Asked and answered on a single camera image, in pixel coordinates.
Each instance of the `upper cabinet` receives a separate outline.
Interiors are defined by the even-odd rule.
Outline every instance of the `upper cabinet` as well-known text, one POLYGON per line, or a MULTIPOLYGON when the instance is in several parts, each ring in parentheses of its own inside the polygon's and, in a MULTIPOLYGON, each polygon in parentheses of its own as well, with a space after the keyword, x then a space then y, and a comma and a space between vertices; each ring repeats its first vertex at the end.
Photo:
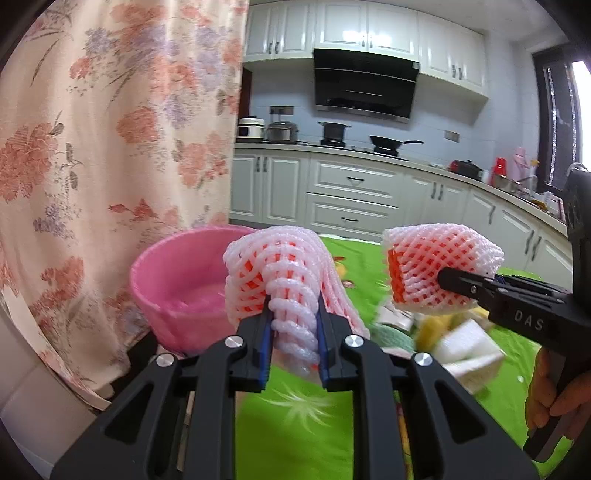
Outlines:
POLYGON ((418 14, 421 73, 486 96, 484 38, 442 18, 418 14))
POLYGON ((248 12, 244 62, 312 58, 315 2, 253 5, 248 12))
POLYGON ((415 10, 368 3, 368 51, 418 60, 417 18, 415 10))
POLYGON ((316 16, 315 48, 366 51, 367 3, 321 2, 316 16))
POLYGON ((422 74, 487 95, 482 35, 448 20, 357 0, 289 0, 250 7, 244 62, 310 59, 314 48, 418 61, 422 74))

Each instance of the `foam fruit net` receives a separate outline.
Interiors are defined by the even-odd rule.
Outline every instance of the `foam fruit net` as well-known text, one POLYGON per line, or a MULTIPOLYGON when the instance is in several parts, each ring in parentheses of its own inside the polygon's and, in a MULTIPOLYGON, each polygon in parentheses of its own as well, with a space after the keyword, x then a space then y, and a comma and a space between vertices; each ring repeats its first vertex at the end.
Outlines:
POLYGON ((243 318, 269 309, 275 330, 274 346, 287 353, 288 367, 302 376, 319 363, 316 339, 318 297, 326 309, 349 320, 351 329, 366 338, 369 332, 350 302, 331 254, 314 232, 293 226, 258 230, 232 242, 223 260, 226 312, 237 325, 243 318))
POLYGON ((392 301, 402 310, 453 313, 476 302, 441 289, 437 275, 444 267, 494 277, 503 251, 464 225, 435 223, 384 231, 392 301))

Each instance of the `pink bowl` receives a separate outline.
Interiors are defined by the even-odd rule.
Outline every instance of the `pink bowl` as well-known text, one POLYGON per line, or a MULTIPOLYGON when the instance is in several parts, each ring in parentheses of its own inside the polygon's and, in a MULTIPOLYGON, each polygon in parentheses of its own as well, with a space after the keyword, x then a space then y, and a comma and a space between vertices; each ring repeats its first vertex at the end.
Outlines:
POLYGON ((132 295, 168 350, 198 355, 234 333, 225 309, 228 270, 222 255, 246 226, 204 226, 148 248, 129 274, 132 295))

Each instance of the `metal screw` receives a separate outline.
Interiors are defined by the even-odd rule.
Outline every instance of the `metal screw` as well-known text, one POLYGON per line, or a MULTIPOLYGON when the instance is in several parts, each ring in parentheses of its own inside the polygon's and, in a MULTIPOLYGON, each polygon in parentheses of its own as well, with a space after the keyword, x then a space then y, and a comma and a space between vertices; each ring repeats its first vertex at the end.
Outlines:
POLYGON ((163 353, 156 357, 156 365, 159 367, 170 367, 174 363, 174 355, 171 353, 163 353))
POLYGON ((363 345, 363 337, 359 335, 349 335, 345 337, 345 343, 351 348, 358 348, 363 345))
POLYGON ((244 340, 239 335, 230 335, 229 337, 226 337, 224 343, 228 348, 238 348, 239 346, 242 346, 244 340))
POLYGON ((414 361, 421 367, 428 367, 433 363, 433 357, 425 352, 419 352, 414 356, 414 361))

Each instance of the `range hood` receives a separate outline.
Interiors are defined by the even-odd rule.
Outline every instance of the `range hood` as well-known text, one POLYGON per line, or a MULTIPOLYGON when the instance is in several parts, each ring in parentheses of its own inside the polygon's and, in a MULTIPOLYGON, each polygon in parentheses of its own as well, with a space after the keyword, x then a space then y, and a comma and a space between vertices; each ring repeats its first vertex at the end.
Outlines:
POLYGON ((316 108, 408 123, 419 66, 377 53, 315 48, 316 108))

